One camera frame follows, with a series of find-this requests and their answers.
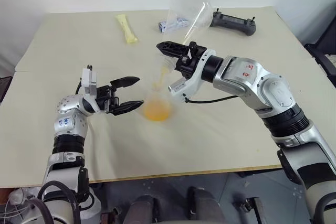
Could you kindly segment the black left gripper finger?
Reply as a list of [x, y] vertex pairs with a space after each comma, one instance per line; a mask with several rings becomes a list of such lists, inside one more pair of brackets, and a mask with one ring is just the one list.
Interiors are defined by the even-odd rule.
[[113, 88], [126, 88], [134, 85], [139, 80], [140, 80], [139, 77], [127, 76], [120, 79], [112, 80], [110, 81], [110, 84]]
[[121, 103], [117, 106], [114, 106], [111, 109], [111, 113], [114, 116], [129, 113], [129, 112], [137, 109], [138, 107], [140, 107], [143, 103], [144, 103], [143, 100], [141, 100], [141, 101], [128, 101], [128, 102], [125, 102], [125, 103]]

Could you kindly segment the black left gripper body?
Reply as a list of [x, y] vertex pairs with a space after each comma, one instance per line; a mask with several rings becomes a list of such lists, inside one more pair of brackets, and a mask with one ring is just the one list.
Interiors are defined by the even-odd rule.
[[117, 88], [120, 87], [120, 81], [113, 80], [110, 85], [97, 88], [96, 103], [101, 111], [113, 115], [121, 114], [119, 98], [115, 95]]

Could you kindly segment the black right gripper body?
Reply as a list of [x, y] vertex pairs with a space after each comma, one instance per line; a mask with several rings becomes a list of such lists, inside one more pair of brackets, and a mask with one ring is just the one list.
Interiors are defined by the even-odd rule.
[[175, 46], [178, 51], [178, 61], [174, 69], [179, 71], [185, 79], [190, 79], [207, 48], [194, 41], [191, 41], [187, 46], [178, 43], [175, 43]]

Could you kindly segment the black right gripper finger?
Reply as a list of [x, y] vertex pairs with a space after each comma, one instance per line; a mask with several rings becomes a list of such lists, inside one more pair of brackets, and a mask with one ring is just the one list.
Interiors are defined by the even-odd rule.
[[156, 48], [165, 56], [172, 58], [182, 58], [187, 56], [189, 47], [186, 45], [178, 44], [172, 41], [164, 41], [158, 43]]

